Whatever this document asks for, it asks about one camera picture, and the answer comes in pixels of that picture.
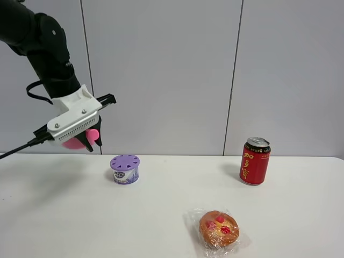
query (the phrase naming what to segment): soda can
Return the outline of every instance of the soda can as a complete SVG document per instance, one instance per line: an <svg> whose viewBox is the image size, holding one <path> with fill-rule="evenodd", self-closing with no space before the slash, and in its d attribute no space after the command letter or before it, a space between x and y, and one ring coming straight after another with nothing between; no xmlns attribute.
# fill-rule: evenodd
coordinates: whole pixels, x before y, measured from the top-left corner
<svg viewBox="0 0 344 258"><path fill-rule="evenodd" d="M240 178L247 184L264 182L270 158L270 143L259 137L248 138L243 146Z"/></svg>

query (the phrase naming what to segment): purple container lid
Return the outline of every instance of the purple container lid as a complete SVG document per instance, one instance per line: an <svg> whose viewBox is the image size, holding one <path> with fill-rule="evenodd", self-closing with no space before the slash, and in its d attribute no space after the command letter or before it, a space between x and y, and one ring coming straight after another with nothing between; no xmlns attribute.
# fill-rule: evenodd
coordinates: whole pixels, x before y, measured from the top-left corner
<svg viewBox="0 0 344 258"><path fill-rule="evenodd" d="M137 168L139 164L140 159L135 155L118 155L110 161L110 167L121 172Z"/></svg>

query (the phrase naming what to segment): white table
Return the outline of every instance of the white table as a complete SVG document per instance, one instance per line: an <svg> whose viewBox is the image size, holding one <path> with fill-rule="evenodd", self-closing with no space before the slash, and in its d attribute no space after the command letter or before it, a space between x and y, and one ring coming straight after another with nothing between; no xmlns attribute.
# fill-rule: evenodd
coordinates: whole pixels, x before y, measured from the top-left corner
<svg viewBox="0 0 344 258"><path fill-rule="evenodd" d="M342 160L272 157L253 187L241 157L140 156L131 185L112 181L112 157L1 160L0 257L197 257L183 218L196 207L228 208L250 236L230 257L343 257Z"/></svg>

